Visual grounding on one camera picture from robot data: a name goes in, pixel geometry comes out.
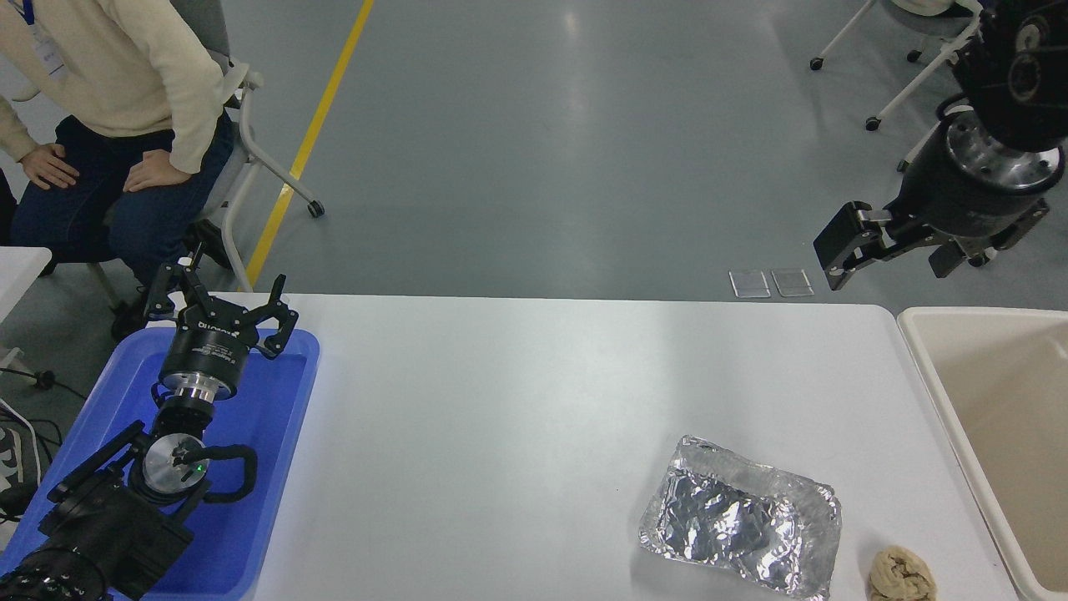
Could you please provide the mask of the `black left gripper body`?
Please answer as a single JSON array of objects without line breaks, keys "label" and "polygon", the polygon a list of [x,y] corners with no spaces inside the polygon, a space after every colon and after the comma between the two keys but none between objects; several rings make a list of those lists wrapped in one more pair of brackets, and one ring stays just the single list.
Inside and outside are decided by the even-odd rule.
[{"label": "black left gripper body", "polygon": [[250,350],[255,346],[255,327],[237,327],[236,313],[184,309],[177,316],[160,380],[175,383],[182,374],[205,374],[221,383],[239,383]]}]

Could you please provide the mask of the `person's left hand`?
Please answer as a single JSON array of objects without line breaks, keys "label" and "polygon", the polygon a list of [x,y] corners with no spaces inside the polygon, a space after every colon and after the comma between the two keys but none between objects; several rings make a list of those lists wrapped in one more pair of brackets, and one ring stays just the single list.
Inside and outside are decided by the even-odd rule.
[{"label": "person's left hand", "polygon": [[129,169],[127,178],[123,181],[123,193],[138,193],[155,187],[182,185],[191,179],[187,174],[171,163],[171,153],[167,149],[151,149],[144,152],[141,161]]}]

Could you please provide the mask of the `person's right hand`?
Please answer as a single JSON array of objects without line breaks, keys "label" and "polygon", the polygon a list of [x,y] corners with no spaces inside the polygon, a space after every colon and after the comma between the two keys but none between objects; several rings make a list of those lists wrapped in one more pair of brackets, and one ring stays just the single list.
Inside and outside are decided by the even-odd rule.
[{"label": "person's right hand", "polygon": [[23,168],[23,175],[42,190],[68,189],[76,185],[80,172],[66,160],[68,154],[64,145],[50,142],[40,144],[17,160]]}]

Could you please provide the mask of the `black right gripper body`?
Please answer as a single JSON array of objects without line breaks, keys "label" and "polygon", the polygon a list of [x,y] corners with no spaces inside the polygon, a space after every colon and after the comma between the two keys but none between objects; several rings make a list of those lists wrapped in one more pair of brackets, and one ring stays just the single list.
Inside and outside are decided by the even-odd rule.
[{"label": "black right gripper body", "polygon": [[895,217],[943,235],[1007,228],[1054,186],[1054,152],[1005,147],[979,125],[940,125],[905,169]]}]

